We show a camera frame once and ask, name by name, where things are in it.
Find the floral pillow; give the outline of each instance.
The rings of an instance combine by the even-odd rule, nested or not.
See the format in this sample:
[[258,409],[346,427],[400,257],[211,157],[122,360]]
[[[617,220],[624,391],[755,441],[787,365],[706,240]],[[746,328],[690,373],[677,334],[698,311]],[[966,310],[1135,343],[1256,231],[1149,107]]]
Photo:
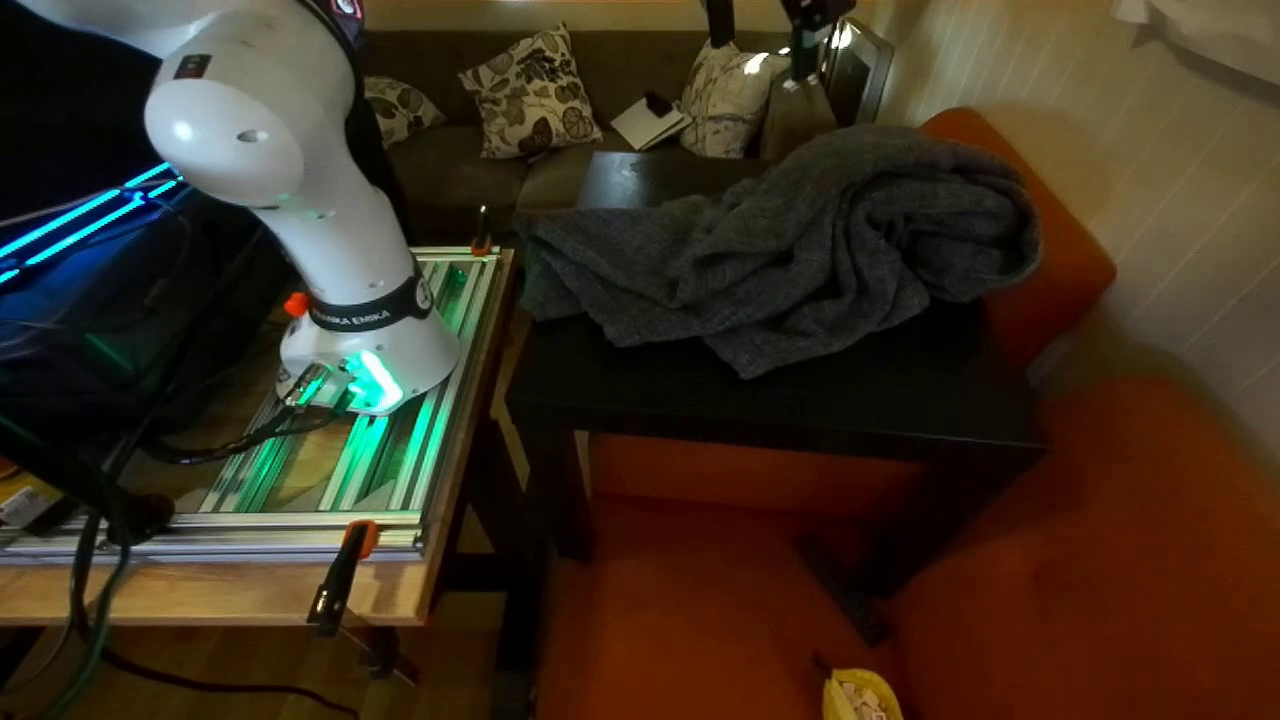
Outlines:
[[764,122],[773,78],[790,67],[787,58],[708,41],[689,70],[681,104],[692,122],[680,143],[704,158],[741,158]]
[[378,115],[383,147],[390,147],[410,133],[444,124],[445,117],[422,91],[398,79],[381,76],[365,78],[365,97]]
[[521,40],[458,78],[484,119],[481,158],[536,155],[604,138],[577,77],[563,23]]

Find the book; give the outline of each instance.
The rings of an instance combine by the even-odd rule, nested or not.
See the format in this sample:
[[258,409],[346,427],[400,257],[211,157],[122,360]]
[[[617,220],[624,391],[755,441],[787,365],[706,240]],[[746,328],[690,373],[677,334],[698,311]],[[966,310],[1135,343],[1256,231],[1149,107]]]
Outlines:
[[645,151],[689,127],[692,119],[681,111],[680,104],[672,105],[666,115],[657,115],[648,100],[641,97],[625,113],[613,118],[613,129],[626,138],[637,151]]

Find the gray blanket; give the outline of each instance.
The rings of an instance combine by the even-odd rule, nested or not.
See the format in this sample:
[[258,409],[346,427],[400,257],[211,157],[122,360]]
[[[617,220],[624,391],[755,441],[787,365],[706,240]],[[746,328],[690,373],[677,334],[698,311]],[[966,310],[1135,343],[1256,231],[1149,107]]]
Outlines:
[[521,215],[521,304],[617,346],[701,337],[742,378],[836,352],[1036,269],[1018,173],[965,145],[858,126],[719,197]]

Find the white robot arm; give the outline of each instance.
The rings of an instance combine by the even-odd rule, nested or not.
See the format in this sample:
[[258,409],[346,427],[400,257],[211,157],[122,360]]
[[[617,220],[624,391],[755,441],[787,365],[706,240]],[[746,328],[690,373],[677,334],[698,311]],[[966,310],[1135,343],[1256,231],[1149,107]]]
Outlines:
[[186,181],[252,210],[307,286],[280,343],[284,393],[312,364],[384,415],[452,372],[457,337],[417,270],[390,201],[347,150],[356,78],[308,0],[19,0],[59,24],[163,59],[145,122]]

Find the yellow bag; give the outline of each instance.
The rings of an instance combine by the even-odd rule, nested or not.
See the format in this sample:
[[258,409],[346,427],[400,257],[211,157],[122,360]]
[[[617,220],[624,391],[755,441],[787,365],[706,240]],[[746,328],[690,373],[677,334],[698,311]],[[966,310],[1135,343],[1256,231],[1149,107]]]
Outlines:
[[[859,715],[856,705],[864,706]],[[822,691],[823,720],[902,720],[892,688],[870,670],[832,670]]]

